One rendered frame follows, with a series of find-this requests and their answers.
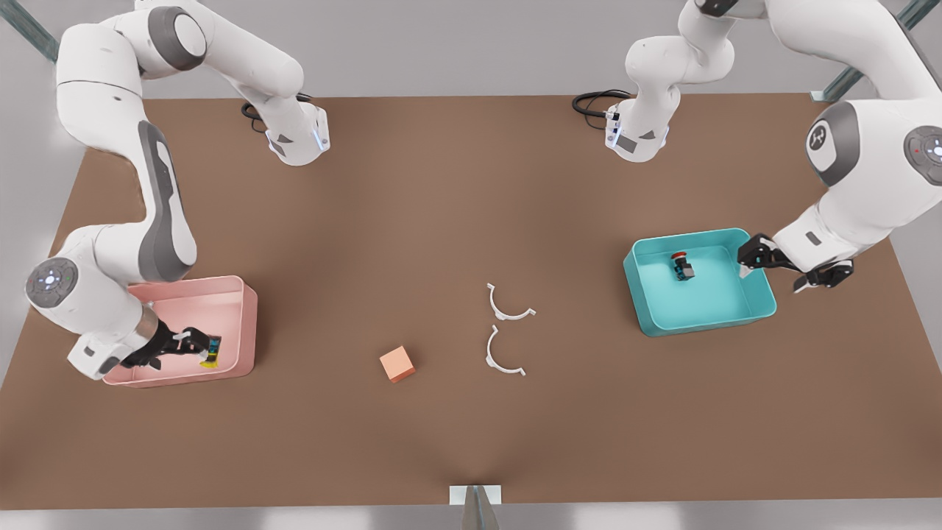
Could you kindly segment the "pink storage box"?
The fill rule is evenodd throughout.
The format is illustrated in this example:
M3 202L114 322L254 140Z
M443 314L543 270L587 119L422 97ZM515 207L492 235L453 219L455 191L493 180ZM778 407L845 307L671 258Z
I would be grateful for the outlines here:
M203 367L193 355L162 356L162 369L117 367L104 377L112 386L155 388L242 377L255 366L257 294L238 276L197 278L171 284L132 285L129 292L151 302L169 329L198 328L220 336L216 366Z

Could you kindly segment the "blue storage box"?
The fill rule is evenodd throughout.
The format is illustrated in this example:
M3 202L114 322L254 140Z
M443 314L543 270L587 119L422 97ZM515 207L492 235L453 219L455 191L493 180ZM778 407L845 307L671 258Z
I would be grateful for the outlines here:
M640 329L647 336L668 336L764 319L777 310L763 271L740 278L737 251L749 239L731 227L634 242L623 259ZM678 281L670 255L687 252L695 278Z

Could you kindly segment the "orange cube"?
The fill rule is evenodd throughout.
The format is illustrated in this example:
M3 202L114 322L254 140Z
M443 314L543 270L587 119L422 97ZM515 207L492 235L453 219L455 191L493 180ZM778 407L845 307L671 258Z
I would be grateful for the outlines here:
M393 351L384 353L380 357L381 366L386 372L387 378L396 383L415 373L414 363L404 346L399 346Z

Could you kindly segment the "white curved clip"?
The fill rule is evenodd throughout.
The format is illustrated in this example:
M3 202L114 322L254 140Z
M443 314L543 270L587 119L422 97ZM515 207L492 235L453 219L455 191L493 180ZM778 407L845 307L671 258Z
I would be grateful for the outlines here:
M499 328L496 325L492 325L491 334L486 342L486 364L492 369L498 370L498 372L505 373L505 375L521 375L522 377L527 376L525 369L523 367L518 368L507 368L502 366L495 360L494 355L492 355L492 342L499 333Z
M519 319L524 319L527 316L537 314L537 312L535 312L535 310L532 308L526 309L521 314L508 314L503 312L500 308L497 307L497 302L495 302L495 286L492 284L487 284L486 286L490 292L490 305L492 312L495 313L495 318L497 318L498 321L519 321Z

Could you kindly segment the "silver frame post with foot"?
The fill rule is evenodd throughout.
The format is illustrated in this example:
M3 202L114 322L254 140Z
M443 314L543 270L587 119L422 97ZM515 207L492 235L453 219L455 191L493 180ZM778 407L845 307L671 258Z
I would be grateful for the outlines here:
M451 485L451 506L462 506L461 530L500 530L492 507L502 504L500 485Z

